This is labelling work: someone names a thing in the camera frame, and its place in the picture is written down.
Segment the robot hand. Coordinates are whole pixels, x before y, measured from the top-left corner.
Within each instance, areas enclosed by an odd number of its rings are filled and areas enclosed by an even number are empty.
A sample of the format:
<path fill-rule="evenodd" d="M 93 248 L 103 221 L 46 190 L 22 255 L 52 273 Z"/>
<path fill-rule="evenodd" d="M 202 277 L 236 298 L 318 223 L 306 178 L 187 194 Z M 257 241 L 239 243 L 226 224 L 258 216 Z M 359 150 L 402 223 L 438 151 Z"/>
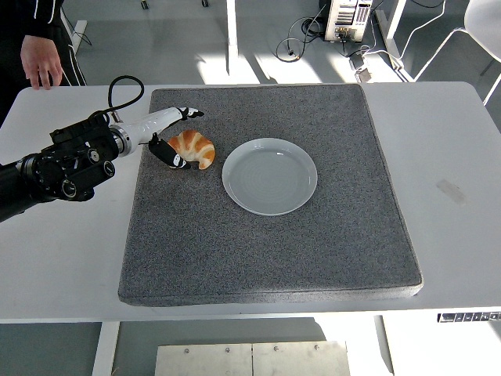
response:
<path fill-rule="evenodd" d="M 208 168 L 214 161 L 214 144 L 199 132 L 187 130 L 168 142 L 159 134 L 169 126 L 204 113 L 191 107 L 170 107 L 159 110 L 129 125 L 113 125 L 119 155 L 124 157 L 135 151 L 139 144 L 147 144 L 150 152 L 171 168 L 186 169 L 196 161 L 200 169 Z"/>

